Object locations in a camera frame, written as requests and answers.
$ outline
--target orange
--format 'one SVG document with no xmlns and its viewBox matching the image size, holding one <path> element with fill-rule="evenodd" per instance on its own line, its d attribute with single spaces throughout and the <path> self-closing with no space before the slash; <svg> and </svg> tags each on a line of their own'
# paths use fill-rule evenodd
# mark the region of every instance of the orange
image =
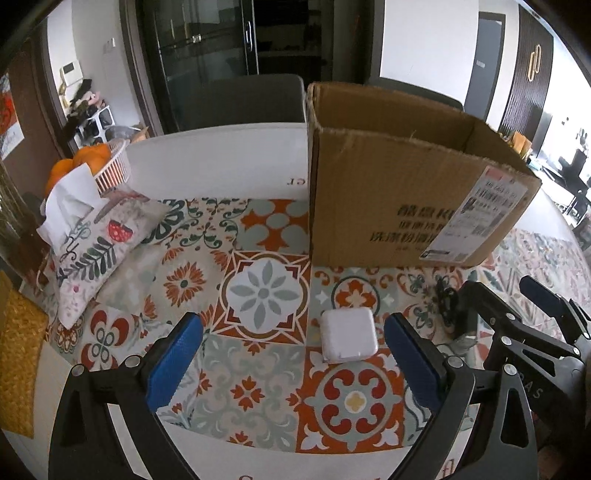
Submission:
<svg viewBox="0 0 591 480">
<path fill-rule="evenodd" d="M 94 152 L 89 153 L 84 157 L 84 163 L 86 163 L 90 167 L 90 172 L 92 173 L 92 176 L 98 174 L 98 172 L 100 172 L 101 169 L 105 165 L 107 165 L 108 162 L 109 159 L 105 159 L 104 157 Z"/>
<path fill-rule="evenodd" d="M 45 185 L 45 198 L 49 197 L 49 194 L 53 190 L 53 187 L 56 186 L 56 183 L 59 182 L 64 175 L 65 173 L 58 175 L 50 175 L 49 180 L 47 180 L 47 184 Z"/>
<path fill-rule="evenodd" d="M 49 176 L 60 175 L 63 176 L 66 173 L 69 173 L 74 168 L 74 161 L 71 158 L 64 158 L 64 160 L 60 160 L 51 168 L 51 173 Z"/>
<path fill-rule="evenodd" d="M 86 161 L 88 155 L 100 157 L 105 160 L 106 163 L 111 159 L 111 149 L 104 143 L 99 143 L 91 147 L 82 147 L 76 152 L 76 155 L 74 155 L 74 168 L 79 167 L 83 163 L 88 163 Z"/>
<path fill-rule="evenodd" d="M 93 147 L 82 147 L 74 155 L 74 168 L 80 167 L 84 163 L 84 157 L 93 151 Z"/>
<path fill-rule="evenodd" d="M 104 158 L 106 161 L 111 159 L 111 149 L 107 144 L 99 143 L 96 144 L 94 147 L 94 152 Z"/>
</svg>

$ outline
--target poster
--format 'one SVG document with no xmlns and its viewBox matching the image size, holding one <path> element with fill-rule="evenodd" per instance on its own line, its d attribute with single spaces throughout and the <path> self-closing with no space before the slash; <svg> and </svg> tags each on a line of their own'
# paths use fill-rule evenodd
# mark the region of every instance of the poster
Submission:
<svg viewBox="0 0 591 480">
<path fill-rule="evenodd" d="M 0 77 L 0 158 L 5 160 L 24 138 L 14 109 L 7 73 Z"/>
</svg>

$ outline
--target patterned tablecloth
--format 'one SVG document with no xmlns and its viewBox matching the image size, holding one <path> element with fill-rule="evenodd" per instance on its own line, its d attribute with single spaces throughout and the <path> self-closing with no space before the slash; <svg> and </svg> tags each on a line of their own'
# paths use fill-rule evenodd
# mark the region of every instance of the patterned tablecloth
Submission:
<svg viewBox="0 0 591 480">
<path fill-rule="evenodd" d="M 428 412 L 417 405 L 382 325 L 403 312 L 440 349 L 449 341 L 434 301 L 438 278 L 454 288 L 484 282 L 536 328 L 558 336 L 554 320 L 525 299 L 531 274 L 591 307 L 591 276 L 575 244 L 513 230 L 478 268 L 317 268 L 307 255 L 307 203 L 290 200 L 166 200 L 172 207 L 146 240 L 167 248 L 143 312 L 91 304 L 72 330 L 53 322 L 47 340 L 89 369 L 143 355 L 186 311 L 206 333 L 170 405 L 170 422 L 227 442 L 299 453 L 361 453 L 411 445 Z M 373 310 L 379 352 L 341 365 L 323 362 L 323 310 Z M 49 302 L 51 312 L 54 306 Z M 490 331 L 466 360 L 479 365 Z M 472 424 L 469 410 L 465 428 Z"/>
</svg>

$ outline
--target white basket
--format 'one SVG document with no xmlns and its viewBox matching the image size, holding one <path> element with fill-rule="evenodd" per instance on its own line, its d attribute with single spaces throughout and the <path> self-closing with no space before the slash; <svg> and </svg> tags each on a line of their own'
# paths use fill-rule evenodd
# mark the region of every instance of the white basket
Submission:
<svg viewBox="0 0 591 480">
<path fill-rule="evenodd" d="M 125 151 L 129 143 L 129 140 L 120 138 L 115 138 L 107 143 L 111 149 L 111 159 L 94 177 L 101 195 L 129 180 L 131 168 L 129 168 L 129 159 Z"/>
</svg>

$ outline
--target shipping label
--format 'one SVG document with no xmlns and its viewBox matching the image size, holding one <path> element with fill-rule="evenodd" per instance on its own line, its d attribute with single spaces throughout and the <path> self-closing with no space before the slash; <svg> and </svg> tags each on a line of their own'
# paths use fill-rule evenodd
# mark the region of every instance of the shipping label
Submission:
<svg viewBox="0 0 591 480">
<path fill-rule="evenodd" d="M 462 263 L 492 235 L 526 192 L 527 187 L 508 173 L 487 167 L 421 258 Z"/>
</svg>

